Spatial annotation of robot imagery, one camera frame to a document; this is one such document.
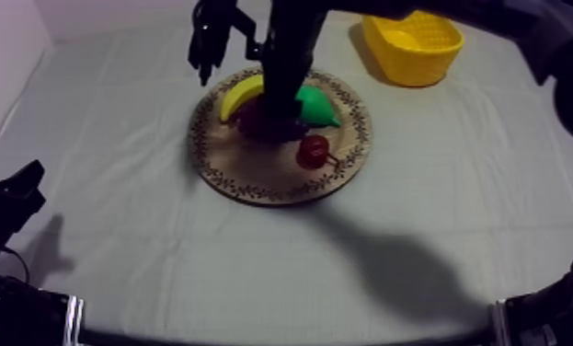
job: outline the white wall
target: white wall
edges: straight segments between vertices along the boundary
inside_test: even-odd
[[[196,0],[35,0],[56,41],[162,21],[190,20]]]
[[[32,0],[0,0],[0,127],[50,44]]]

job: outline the red fruit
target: red fruit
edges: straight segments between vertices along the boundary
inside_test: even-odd
[[[306,169],[319,169],[329,157],[329,141],[318,134],[312,134],[301,140],[297,152],[299,166]]]

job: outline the green fruit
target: green fruit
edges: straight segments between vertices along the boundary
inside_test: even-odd
[[[301,86],[296,99],[301,101],[299,117],[311,126],[341,126],[325,93],[315,86]]]

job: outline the cable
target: cable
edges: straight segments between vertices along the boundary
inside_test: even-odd
[[[1,247],[0,249],[3,252],[16,256],[16,258],[20,260],[20,263],[22,263],[22,268],[24,268],[24,283],[29,284],[30,283],[29,266],[27,266],[27,263],[22,259],[22,256],[20,256],[17,252],[15,252],[15,250],[12,250],[11,248],[5,246]]]

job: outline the wooden plate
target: wooden plate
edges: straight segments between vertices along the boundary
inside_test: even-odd
[[[195,109],[189,127],[189,150],[201,177],[223,195],[255,205],[290,205],[316,200],[341,188],[357,174],[370,152],[372,125],[363,103],[333,75],[312,69],[305,84],[321,88],[342,123],[316,129],[330,143],[339,164],[307,170],[296,163],[299,142],[270,145],[247,140],[220,123],[223,98],[237,83],[262,74],[247,68],[215,86]]]

